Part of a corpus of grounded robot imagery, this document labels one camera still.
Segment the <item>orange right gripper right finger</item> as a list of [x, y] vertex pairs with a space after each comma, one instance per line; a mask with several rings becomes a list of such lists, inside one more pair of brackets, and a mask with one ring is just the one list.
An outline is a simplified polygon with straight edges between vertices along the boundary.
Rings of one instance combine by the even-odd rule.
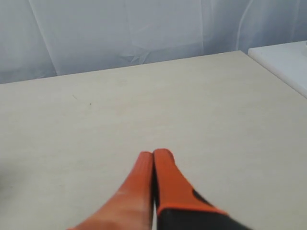
[[183, 176], [168, 149], [153, 152], [157, 229], [247, 230], [204, 199]]

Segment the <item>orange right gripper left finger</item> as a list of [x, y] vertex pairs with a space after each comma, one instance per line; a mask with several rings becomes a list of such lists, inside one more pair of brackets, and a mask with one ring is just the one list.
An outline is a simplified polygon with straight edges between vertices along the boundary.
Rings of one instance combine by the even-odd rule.
[[153, 221], [153, 154], [139, 154], [113, 196], [73, 230], [150, 230]]

